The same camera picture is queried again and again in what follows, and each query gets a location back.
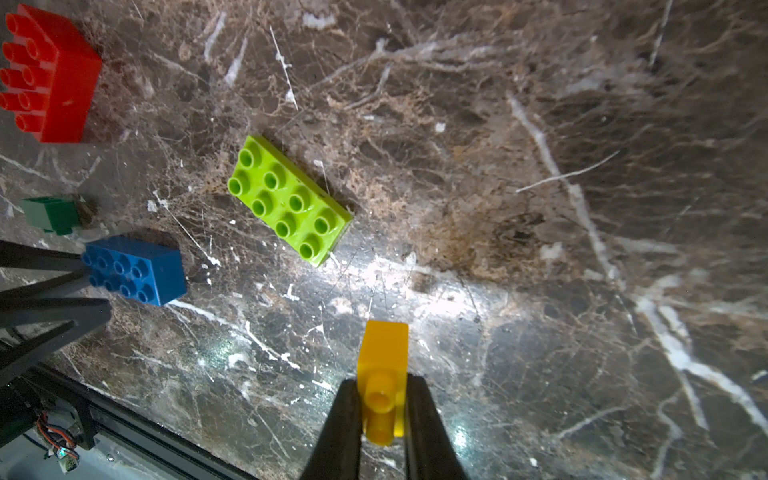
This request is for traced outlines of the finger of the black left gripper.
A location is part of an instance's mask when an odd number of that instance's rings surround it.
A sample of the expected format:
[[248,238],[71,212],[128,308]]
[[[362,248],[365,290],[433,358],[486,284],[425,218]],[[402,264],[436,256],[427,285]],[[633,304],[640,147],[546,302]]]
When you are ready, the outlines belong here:
[[54,327],[1,354],[7,384],[60,348],[106,325],[112,315],[103,298],[8,299],[1,301],[1,327],[54,323]]
[[63,272],[63,275],[45,281],[1,292],[2,300],[59,298],[90,285],[90,270],[79,254],[46,250],[22,244],[1,241],[1,266],[11,269]]

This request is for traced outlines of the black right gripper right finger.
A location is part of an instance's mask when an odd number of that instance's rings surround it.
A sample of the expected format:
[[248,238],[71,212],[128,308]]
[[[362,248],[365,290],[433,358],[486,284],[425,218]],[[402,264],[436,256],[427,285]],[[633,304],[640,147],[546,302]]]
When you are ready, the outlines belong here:
[[468,479],[426,380],[412,374],[407,378],[404,438],[407,479]]

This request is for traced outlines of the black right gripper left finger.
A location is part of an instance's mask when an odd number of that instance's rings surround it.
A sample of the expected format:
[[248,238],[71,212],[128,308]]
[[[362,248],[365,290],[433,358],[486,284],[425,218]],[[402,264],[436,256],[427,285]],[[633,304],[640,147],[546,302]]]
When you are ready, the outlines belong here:
[[339,386],[300,479],[357,480],[362,427],[362,406],[357,382],[345,379]]

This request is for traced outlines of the small dark green lego brick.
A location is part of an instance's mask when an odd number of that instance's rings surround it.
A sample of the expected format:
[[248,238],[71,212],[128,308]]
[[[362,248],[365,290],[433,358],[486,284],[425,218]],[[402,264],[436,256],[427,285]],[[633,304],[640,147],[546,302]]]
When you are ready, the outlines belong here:
[[81,225],[75,202],[59,197],[26,198],[21,209],[27,223],[45,233],[69,235]]

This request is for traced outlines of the blue lego brick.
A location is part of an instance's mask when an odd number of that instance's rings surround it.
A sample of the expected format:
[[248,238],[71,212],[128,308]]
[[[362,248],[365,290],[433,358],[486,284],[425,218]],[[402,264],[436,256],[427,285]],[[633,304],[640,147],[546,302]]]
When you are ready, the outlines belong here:
[[113,236],[87,243],[81,261],[93,287],[142,304],[163,306],[187,293],[178,249]]

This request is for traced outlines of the small yellow lego brick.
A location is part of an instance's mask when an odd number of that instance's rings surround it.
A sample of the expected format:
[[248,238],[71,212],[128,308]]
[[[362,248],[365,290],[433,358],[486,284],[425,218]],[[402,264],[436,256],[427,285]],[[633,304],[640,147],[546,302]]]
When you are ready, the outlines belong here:
[[382,447],[404,436],[408,375],[409,327],[405,323],[369,320],[357,363],[363,432]]

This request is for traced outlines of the red lego brick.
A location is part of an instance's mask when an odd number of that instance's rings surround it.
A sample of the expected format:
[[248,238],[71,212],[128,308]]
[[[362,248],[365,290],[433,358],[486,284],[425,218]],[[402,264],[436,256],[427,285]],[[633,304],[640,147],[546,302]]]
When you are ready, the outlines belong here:
[[5,15],[12,40],[1,53],[1,108],[16,127],[41,143],[77,144],[102,69],[102,60],[68,18],[20,4]]

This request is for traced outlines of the lime green lego brick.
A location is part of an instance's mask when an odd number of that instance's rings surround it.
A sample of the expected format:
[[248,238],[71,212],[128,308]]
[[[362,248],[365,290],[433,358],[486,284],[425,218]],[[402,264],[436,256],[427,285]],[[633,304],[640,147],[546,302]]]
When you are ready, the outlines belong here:
[[263,136],[246,138],[227,188],[315,267],[325,262],[353,219]]

